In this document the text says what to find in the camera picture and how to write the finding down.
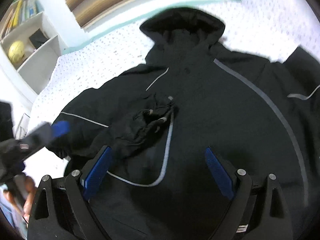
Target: bookshelf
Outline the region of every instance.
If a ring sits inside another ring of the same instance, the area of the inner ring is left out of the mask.
[[[10,6],[9,13],[7,11],[0,22],[0,28],[4,26],[10,11],[16,8],[18,2],[19,0]],[[35,50],[29,37],[38,29],[48,40]],[[25,57],[23,61],[12,64],[7,57],[7,53],[15,41],[23,42]],[[31,102],[48,84],[58,57],[61,56],[62,50],[66,47],[45,12],[39,12],[16,26],[0,41],[0,45],[1,65],[4,72],[15,84],[19,84],[19,87],[22,88],[20,91],[22,90],[29,95]]]

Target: black cloth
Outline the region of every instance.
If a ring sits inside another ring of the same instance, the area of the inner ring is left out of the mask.
[[[11,106],[0,102],[0,142],[13,138]]]
[[[305,101],[287,96],[309,95],[320,84],[320,66],[301,48],[283,64],[230,51],[218,42],[224,29],[196,9],[163,11],[140,27],[155,42],[146,64],[83,91],[55,120],[68,120],[71,132],[49,150],[92,158],[108,143],[96,143],[97,136],[142,109],[139,98],[161,93],[179,109],[160,140],[113,165],[90,200],[112,239],[207,239],[229,205],[206,166],[208,146],[256,183],[276,174],[295,239],[314,218],[320,93]]]

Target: white shelf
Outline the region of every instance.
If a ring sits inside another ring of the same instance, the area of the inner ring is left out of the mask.
[[[48,84],[60,56],[59,39],[55,36],[38,48],[21,65],[18,73],[39,94]]]
[[[2,18],[1,21],[0,21],[0,30],[3,29],[4,24],[5,24],[8,16],[9,16],[11,10],[16,9],[19,1],[20,1],[20,0],[17,0],[17,1],[15,1],[14,3],[12,3],[12,4],[9,6],[8,10],[6,11],[6,13],[4,14],[3,18]]]
[[[1,42],[4,51],[7,53],[15,41],[22,41],[25,46],[25,57],[30,57],[35,48],[29,40],[29,37],[38,29],[45,33],[42,28],[42,18],[43,13],[40,12],[13,29]],[[17,69],[20,65],[21,63],[14,64],[14,67]]]
[[[54,38],[56,38],[56,37],[57,37],[57,36],[54,36],[54,37],[48,39],[48,40],[47,40],[44,44],[42,44],[37,50],[35,50],[35,51],[31,54],[31,56],[28,57],[28,58],[21,64],[21,66],[17,69],[17,71],[19,72],[25,65],[28,65],[28,61],[31,59],[31,57],[34,56],[36,53],[41,53],[41,50],[42,50],[45,46],[47,46],[48,43],[50,44],[50,43],[52,42],[52,40],[53,40]]]

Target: white wall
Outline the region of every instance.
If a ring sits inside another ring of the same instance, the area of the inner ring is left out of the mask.
[[[17,88],[0,69],[0,101],[11,104],[13,131],[24,113],[30,116],[31,106],[26,98],[19,93]]]
[[[18,98],[19,102],[25,106],[25,108],[31,111],[32,104],[35,101],[37,94],[28,86],[19,73],[12,66],[5,51],[0,46],[0,75],[3,77],[4,86],[8,85],[9,95],[13,93],[14,98]]]
[[[67,47],[75,47],[89,39],[80,28],[65,0],[38,0],[44,13]]]

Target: white bedspread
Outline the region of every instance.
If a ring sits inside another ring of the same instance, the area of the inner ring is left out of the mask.
[[[226,24],[220,41],[231,50],[283,62],[301,45],[320,59],[320,25],[311,26],[283,1],[242,0],[196,7]],[[143,21],[128,24],[79,51],[61,56],[49,84],[33,104],[28,130],[44,121],[53,122],[83,90],[99,88],[123,71],[144,63],[153,42],[139,30]],[[44,174],[59,177],[63,172],[63,161],[46,149],[26,162],[26,173],[37,184]]]

